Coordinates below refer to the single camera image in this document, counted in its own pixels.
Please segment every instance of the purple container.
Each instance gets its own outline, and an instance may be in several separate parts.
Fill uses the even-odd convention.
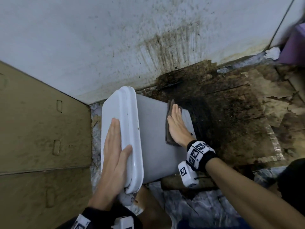
[[[278,61],[285,64],[305,66],[305,23],[294,28]]]

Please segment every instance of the hand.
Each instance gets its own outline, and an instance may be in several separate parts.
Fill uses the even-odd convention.
[[[110,210],[116,196],[126,182],[126,163],[132,146],[121,149],[120,121],[112,118],[105,139],[104,163],[101,178],[88,206],[99,210]]]
[[[171,116],[167,117],[167,121],[170,126],[170,135],[174,141],[186,149],[188,144],[195,139],[185,127],[181,116],[181,110],[178,108],[177,104],[173,105]]]

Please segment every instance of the blue fabric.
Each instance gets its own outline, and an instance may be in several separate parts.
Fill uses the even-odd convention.
[[[181,220],[178,225],[177,229],[251,229],[251,227],[247,224],[247,222],[243,218],[237,219],[239,222],[238,227],[190,227],[188,220]]]

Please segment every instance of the white wall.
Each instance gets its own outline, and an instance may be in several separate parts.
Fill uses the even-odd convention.
[[[299,23],[299,20],[304,17],[304,13],[305,0],[293,0],[292,5],[277,30],[270,46],[274,47],[286,42],[292,29]]]
[[[0,60],[90,104],[261,52],[292,0],[1,0]]]

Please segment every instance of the folded rag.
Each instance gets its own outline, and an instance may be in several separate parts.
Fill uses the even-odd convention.
[[[179,146],[179,144],[177,144],[170,135],[170,127],[169,127],[168,121],[167,121],[167,117],[171,116],[171,112],[172,112],[174,104],[175,104],[175,100],[169,100],[167,102],[167,114],[166,114],[166,124],[165,124],[165,141],[166,141],[167,144]]]

